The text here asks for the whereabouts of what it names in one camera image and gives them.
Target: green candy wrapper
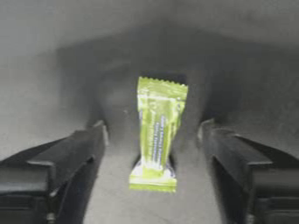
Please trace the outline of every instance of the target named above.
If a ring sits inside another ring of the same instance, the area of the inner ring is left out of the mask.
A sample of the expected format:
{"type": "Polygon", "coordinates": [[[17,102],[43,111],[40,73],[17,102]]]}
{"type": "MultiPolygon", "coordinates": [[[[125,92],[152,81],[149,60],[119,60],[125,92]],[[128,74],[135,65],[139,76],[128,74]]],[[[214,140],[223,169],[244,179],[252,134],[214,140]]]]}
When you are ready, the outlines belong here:
{"type": "Polygon", "coordinates": [[[141,158],[129,176],[131,189],[175,192],[176,178],[169,165],[169,152],[180,127],[187,93],[188,87],[181,84],[139,78],[141,158]]]}

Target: candy wrapper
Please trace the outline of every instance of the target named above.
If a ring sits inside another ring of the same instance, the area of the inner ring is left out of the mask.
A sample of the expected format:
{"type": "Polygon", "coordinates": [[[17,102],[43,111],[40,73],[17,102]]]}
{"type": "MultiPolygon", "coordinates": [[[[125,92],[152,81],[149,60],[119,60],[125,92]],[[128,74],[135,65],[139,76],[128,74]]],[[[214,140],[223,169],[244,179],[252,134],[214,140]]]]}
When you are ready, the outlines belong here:
{"type": "Polygon", "coordinates": [[[187,93],[185,85],[139,78],[141,158],[129,176],[131,189],[175,192],[176,177],[169,164],[169,152],[180,127],[187,93]]]}

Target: gray surface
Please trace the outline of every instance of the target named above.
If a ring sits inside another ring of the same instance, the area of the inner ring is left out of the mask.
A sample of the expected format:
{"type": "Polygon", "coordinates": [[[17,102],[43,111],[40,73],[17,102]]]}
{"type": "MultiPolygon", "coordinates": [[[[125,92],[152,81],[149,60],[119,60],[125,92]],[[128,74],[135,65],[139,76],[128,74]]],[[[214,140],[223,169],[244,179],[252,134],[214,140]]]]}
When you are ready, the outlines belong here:
{"type": "Polygon", "coordinates": [[[199,122],[216,116],[252,140],[298,145],[298,3],[11,0],[0,12],[0,157],[104,118],[111,145],[87,223],[220,223],[199,122]],[[127,190],[140,74],[184,74],[191,87],[175,195],[127,190]]]}

